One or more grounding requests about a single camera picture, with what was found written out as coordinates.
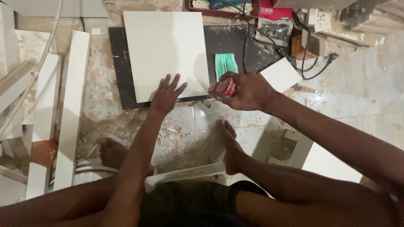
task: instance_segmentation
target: white cable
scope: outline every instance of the white cable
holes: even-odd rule
[[[51,48],[51,44],[53,41],[53,38],[55,36],[55,32],[57,29],[57,26],[59,24],[59,20],[60,20],[60,14],[62,13],[62,4],[63,4],[63,0],[59,0],[59,6],[57,8],[57,13],[56,13],[56,18],[55,18],[55,24],[53,25],[53,29],[52,32],[50,33],[48,42],[46,43],[46,47],[44,50],[44,53],[42,54],[41,60],[39,61],[39,63],[37,64],[37,66],[35,67],[35,70],[32,75],[31,81],[29,82],[26,90],[24,91],[24,93],[22,94],[19,102],[17,103],[17,106],[14,107],[14,109],[11,111],[10,115],[8,116],[6,122],[4,123],[4,125],[1,127],[0,129],[0,136],[4,133],[4,131],[6,130],[7,126],[10,124],[11,120],[13,119],[13,117],[15,116],[15,114],[17,113],[18,109],[21,107],[21,105],[24,102],[24,99],[27,97],[29,91],[31,90],[32,86],[35,84],[36,80],[38,79],[38,75],[39,75],[39,71],[41,70],[42,66],[44,65],[46,56],[48,55],[49,49]]]

